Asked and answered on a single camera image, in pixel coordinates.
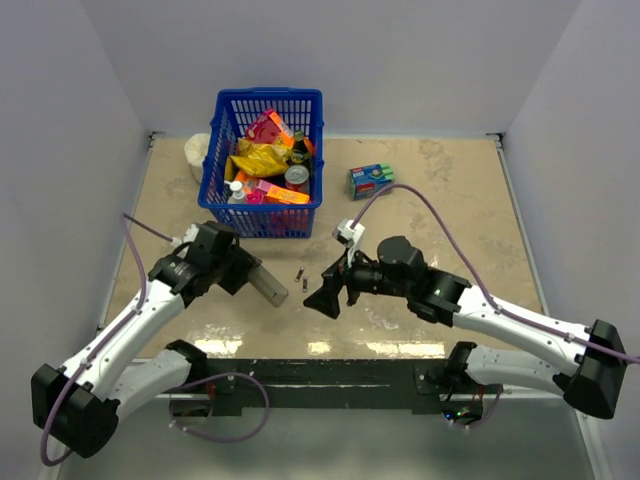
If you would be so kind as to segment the grey remote control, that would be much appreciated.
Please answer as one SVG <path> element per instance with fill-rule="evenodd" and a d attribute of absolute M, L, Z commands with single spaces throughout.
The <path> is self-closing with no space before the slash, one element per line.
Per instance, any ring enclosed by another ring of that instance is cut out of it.
<path fill-rule="evenodd" d="M 289 295 L 288 289 L 263 265 L 254 268 L 248 275 L 249 283 L 272 306 L 278 308 Z"/>

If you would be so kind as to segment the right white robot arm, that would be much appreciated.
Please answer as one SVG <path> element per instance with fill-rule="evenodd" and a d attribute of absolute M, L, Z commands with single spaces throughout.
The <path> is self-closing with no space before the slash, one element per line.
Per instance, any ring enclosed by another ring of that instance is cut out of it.
<path fill-rule="evenodd" d="M 433 268 L 403 236 L 383 240 L 376 259 L 345 251 L 322 274 L 304 306 L 335 319 L 339 294 L 354 305 L 363 293 L 401 297 L 417 318 L 481 333 L 511 345 L 498 351 L 460 342 L 443 369 L 445 387 L 514 385 L 558 395 L 574 409 L 613 418 L 630 361 L 617 328 L 602 320 L 565 322 L 492 297 L 468 280 Z"/>

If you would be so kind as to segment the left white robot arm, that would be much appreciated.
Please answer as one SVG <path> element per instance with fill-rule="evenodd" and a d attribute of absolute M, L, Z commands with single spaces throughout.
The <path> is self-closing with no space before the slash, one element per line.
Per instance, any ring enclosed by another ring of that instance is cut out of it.
<path fill-rule="evenodd" d="M 263 274 L 261 260 L 245 250 L 234 230 L 208 221 L 193 224 L 183 240 L 141 273 L 131 302 L 88 345 L 58 367 L 42 365 L 31 378 L 33 421 L 42 430 L 41 461 L 55 466 L 49 441 L 89 458 L 100 451 L 130 413 L 167 390 L 196 392 L 218 380 L 207 356 L 177 340 L 152 361 L 132 360 L 166 324 L 211 287 L 230 295 Z"/>

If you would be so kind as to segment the white pump bottle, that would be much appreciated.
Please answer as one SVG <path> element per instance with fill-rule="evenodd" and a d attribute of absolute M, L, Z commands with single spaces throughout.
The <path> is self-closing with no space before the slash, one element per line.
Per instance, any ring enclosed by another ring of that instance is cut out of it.
<path fill-rule="evenodd" d="M 244 184 L 241 181 L 225 181 L 230 195 L 227 200 L 228 204 L 245 204 L 247 202 L 247 194 L 244 190 Z"/>

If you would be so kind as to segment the yellow chips bag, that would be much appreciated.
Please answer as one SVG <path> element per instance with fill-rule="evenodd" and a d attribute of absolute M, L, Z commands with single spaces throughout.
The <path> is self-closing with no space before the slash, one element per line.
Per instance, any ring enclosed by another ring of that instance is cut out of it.
<path fill-rule="evenodd" d="M 291 150 L 289 148 L 253 143 L 240 138 L 236 151 L 228 160 L 239 170 L 256 178 L 267 178 L 283 175 L 289 168 Z"/>

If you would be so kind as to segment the sponge pack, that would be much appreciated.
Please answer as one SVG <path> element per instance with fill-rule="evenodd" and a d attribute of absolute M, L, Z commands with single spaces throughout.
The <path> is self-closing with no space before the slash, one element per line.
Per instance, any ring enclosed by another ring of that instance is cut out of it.
<path fill-rule="evenodd" d="M 350 200 L 363 200 L 394 182 L 395 174 L 388 163 L 366 165 L 347 171 L 345 191 Z"/>

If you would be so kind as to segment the white paper roll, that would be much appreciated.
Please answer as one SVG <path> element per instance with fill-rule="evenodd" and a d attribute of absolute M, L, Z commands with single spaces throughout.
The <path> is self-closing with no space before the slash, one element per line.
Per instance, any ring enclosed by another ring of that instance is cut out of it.
<path fill-rule="evenodd" d="M 203 176 L 203 164 L 210 143 L 209 133 L 197 133 L 184 144 L 184 156 L 194 180 L 200 184 Z"/>

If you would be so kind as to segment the metal tin can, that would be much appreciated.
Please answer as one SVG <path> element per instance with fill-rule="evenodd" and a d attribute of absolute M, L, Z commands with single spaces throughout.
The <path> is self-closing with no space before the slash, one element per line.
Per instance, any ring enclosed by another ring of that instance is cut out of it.
<path fill-rule="evenodd" d="M 304 194 L 308 194 L 310 192 L 310 173 L 304 165 L 291 165 L 285 172 L 284 179 L 287 189 Z"/>

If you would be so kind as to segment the dark sauce bottle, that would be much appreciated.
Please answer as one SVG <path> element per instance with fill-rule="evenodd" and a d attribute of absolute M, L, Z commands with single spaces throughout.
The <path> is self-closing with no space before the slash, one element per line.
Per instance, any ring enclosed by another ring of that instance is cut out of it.
<path fill-rule="evenodd" d="M 306 167 L 309 167 L 312 153 L 305 142 L 306 137 L 304 132 L 301 130 L 295 131 L 293 140 L 294 142 L 291 147 L 290 154 L 291 162 L 296 165 L 305 165 Z"/>

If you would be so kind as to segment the pink orange snack box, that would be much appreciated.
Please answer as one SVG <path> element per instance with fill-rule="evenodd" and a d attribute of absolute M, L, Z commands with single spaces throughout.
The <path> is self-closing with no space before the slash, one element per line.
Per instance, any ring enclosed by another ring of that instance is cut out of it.
<path fill-rule="evenodd" d="M 245 137 L 258 144 L 280 145 L 286 148 L 291 148 L 294 144 L 294 132 L 273 108 L 264 111 L 249 125 Z"/>

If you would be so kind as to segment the blue plastic basket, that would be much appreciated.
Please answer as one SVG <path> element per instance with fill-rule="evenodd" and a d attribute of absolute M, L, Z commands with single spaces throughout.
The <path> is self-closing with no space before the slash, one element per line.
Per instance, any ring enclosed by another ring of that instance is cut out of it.
<path fill-rule="evenodd" d="M 246 238 L 308 238 L 323 200 L 317 89 L 219 92 L 198 204 Z"/>

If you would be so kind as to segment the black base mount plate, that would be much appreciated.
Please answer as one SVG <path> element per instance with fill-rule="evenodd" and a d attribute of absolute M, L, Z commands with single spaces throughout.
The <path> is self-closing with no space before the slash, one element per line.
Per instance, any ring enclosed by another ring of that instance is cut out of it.
<path fill-rule="evenodd" d="M 471 380 L 447 380 L 443 359 L 209 359 L 187 377 L 184 391 L 212 401 L 216 416 L 273 409 L 409 410 L 438 415 L 471 397 L 499 391 Z"/>

